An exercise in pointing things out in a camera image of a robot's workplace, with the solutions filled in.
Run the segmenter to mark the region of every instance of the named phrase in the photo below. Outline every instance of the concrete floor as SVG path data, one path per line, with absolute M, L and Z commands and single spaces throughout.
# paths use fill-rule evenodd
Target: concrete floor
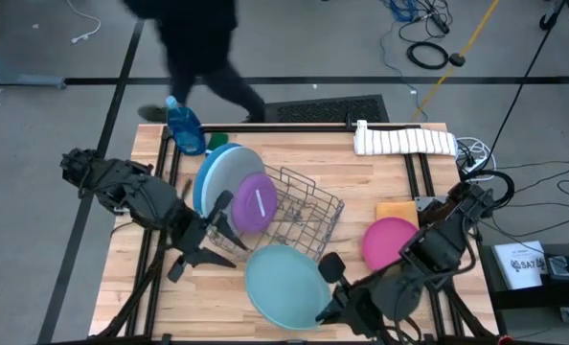
M 75 0 L 81 11 L 102 20 L 88 41 L 70 39 L 93 28 L 62 0 L 0 1 L 0 56 L 24 73 L 64 77 L 118 77 L 135 19 L 118 1 Z M 466 43 L 490 0 L 451 0 L 451 34 L 441 44 L 449 52 Z M 537 27 L 547 3 L 503 1 L 467 56 L 458 77 L 523 76 L 543 32 Z M 240 26 L 233 60 L 246 77 L 393 76 L 380 63 L 378 39 L 391 26 L 391 14 L 374 0 L 240 0 Z M 410 35 L 422 35 L 423 29 Z M 397 32 L 385 38 L 388 60 L 406 76 L 440 76 L 404 56 L 408 44 Z M 533 76 L 569 76 L 569 11 L 561 18 L 540 55 Z M 161 48 L 148 23 L 131 77 L 164 77 Z M 415 85 L 426 95 L 431 85 Z M 445 85 L 428 104 L 431 122 L 446 122 L 458 136 L 490 143 L 505 115 L 516 85 Z M 258 85 L 267 102 L 381 94 L 392 122 L 408 122 L 414 98 L 399 84 Z M 94 148 L 100 137 L 114 86 L 54 88 L 4 87 L 0 94 L 0 344 L 29 344 L 46 312 L 72 224 L 78 210 L 76 192 L 60 178 L 60 155 L 72 148 Z M 140 119 L 139 105 L 161 103 L 166 86 L 128 86 L 110 141 L 108 156 L 128 157 Z M 190 99 L 205 123 L 234 123 L 245 114 L 198 86 Z M 529 85 L 506 126 L 496 150 L 501 166 L 569 159 L 569 85 Z M 563 165 L 509 171 L 518 186 L 564 170 Z M 556 181 L 545 182 L 514 202 L 569 202 Z M 496 218 L 513 232 L 524 233 L 569 211 L 506 209 Z M 91 209 L 55 340 L 87 335 L 102 276 L 113 218 Z M 484 229 L 487 244 L 510 240 Z M 569 242 L 569 224 L 525 240 Z M 526 340 L 569 344 L 569 329 L 550 317 L 509 313 L 509 333 L 549 332 Z

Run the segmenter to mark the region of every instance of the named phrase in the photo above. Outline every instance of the dish rack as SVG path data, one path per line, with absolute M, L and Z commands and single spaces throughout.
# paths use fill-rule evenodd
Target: dish rack
M 344 202 L 316 187 L 316 182 L 287 168 L 265 166 L 278 191 L 278 209 L 267 230 L 260 234 L 243 234 L 239 238 L 248 247 L 244 251 L 216 231 L 209 232 L 217 247 L 246 261 L 256 249 L 269 244 L 286 244 L 318 261 L 330 242 L 331 234 Z

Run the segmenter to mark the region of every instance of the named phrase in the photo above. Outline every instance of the wooden table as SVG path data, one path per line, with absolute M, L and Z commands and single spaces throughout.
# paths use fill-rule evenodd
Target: wooden table
M 444 130 L 445 124 L 424 124 L 428 129 Z M 163 127 L 140 125 L 131 160 L 155 165 Z M 232 133 L 230 141 L 256 151 L 266 165 L 287 167 L 314 179 L 319 188 L 341 198 L 346 207 L 335 226 L 326 253 L 336 251 L 347 265 L 346 276 L 355 281 L 370 273 L 362 261 L 360 241 L 364 231 L 375 220 L 376 204 L 380 201 L 410 200 L 408 176 L 402 156 L 357 156 L 353 152 L 353 134 L 350 132 L 295 132 L 295 133 Z M 169 148 L 164 179 L 170 175 L 173 149 Z M 177 176 L 180 191 L 184 180 L 194 178 L 203 157 L 183 156 Z M 453 157 L 430 156 L 429 166 L 435 192 L 445 195 L 458 181 Z M 419 189 L 424 191 L 420 162 L 415 161 Z M 116 224 L 130 221 L 119 217 Z M 95 307 L 90 333 L 103 329 L 121 308 L 130 294 L 143 229 L 135 224 L 125 226 L 112 237 L 103 271 L 100 293 Z M 212 245 L 208 239 L 207 246 Z M 164 274 L 180 253 L 167 254 Z M 464 256 L 462 265 L 467 265 Z M 252 306 L 244 290 L 244 263 L 231 269 L 213 265 L 187 268 L 181 280 L 174 284 L 163 277 L 154 324 L 155 338 L 172 334 L 182 340 L 365 340 L 355 336 L 346 325 L 330 325 L 313 332 L 286 332 L 266 321 Z M 496 332 L 482 267 L 455 278 L 455 286 L 471 311 L 490 331 Z M 146 316 L 148 294 L 140 306 L 137 333 L 141 333 Z M 442 297 L 444 323 L 452 334 L 448 306 Z M 420 306 L 411 315 L 424 333 L 434 334 L 434 320 L 427 293 Z M 410 334 L 405 324 L 402 328 Z

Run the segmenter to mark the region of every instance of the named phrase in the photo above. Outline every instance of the yellow sponge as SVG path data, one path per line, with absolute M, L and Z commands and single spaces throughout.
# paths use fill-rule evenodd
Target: yellow sponge
M 406 219 L 419 228 L 417 205 L 414 201 L 379 202 L 376 205 L 376 220 L 387 217 Z

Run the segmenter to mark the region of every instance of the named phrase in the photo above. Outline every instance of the shoe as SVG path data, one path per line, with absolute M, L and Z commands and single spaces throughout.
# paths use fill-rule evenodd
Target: shoe
M 154 104 L 144 105 L 138 109 L 138 115 L 148 122 L 164 124 L 168 121 L 168 109 Z
M 265 122 L 265 114 L 248 114 L 246 118 L 242 120 L 242 124 L 263 124 Z

